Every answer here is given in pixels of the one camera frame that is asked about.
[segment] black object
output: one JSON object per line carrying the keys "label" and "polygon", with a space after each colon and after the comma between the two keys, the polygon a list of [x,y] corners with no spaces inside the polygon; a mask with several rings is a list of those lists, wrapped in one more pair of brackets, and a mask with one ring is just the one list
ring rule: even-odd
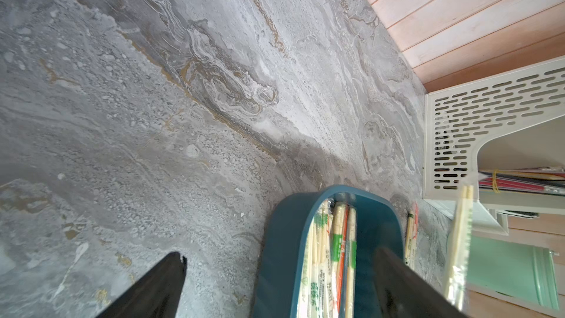
{"label": "black object", "polygon": [[530,212],[530,211],[517,211],[517,210],[497,210],[498,213],[502,213],[508,216],[520,217],[520,218],[538,218],[540,213]]}
{"label": "black object", "polygon": [[383,318],[466,318],[388,248],[375,250],[373,271]]}
{"label": "black object", "polygon": [[174,318],[187,276],[187,258],[171,252],[97,318]]}

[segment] marble floor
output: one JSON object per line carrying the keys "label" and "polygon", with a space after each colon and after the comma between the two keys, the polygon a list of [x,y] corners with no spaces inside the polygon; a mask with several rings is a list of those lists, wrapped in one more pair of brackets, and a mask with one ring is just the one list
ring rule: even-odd
{"label": "marble floor", "polygon": [[420,205],[424,88],[366,0],[0,0],[0,312],[93,317],[164,254],[179,317],[248,317],[268,216],[342,183]]}

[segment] white plastic shelf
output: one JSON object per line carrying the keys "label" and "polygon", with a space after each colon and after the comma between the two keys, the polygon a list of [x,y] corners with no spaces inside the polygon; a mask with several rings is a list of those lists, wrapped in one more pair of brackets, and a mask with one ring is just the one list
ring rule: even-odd
{"label": "white plastic shelf", "polygon": [[[455,201],[462,179],[478,171],[477,155],[485,143],[561,116],[565,56],[431,92],[424,199],[436,207],[437,201]],[[474,187],[478,201],[478,183]]]}

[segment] rubber band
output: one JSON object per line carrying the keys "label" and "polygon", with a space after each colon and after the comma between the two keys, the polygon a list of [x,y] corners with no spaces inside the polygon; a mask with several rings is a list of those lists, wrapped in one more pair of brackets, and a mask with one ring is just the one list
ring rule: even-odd
{"label": "rubber band", "polygon": [[495,193],[500,194],[500,190],[498,189],[498,184],[496,182],[496,173],[498,172],[498,169],[493,170],[493,175],[491,176],[492,180],[493,180],[493,190]]}

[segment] blue basket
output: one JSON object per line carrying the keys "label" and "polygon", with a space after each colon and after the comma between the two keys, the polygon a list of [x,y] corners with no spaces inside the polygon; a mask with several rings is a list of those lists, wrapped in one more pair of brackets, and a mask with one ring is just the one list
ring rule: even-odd
{"label": "blue basket", "polygon": [[357,269],[355,318],[381,317],[373,284],[372,254],[388,247],[404,258],[402,231],[390,202],[378,195],[348,187],[331,186],[319,193],[296,193],[276,207],[265,233],[265,248],[255,291],[253,318],[295,318],[310,223],[322,201],[338,193],[355,195],[348,201],[357,208]]}

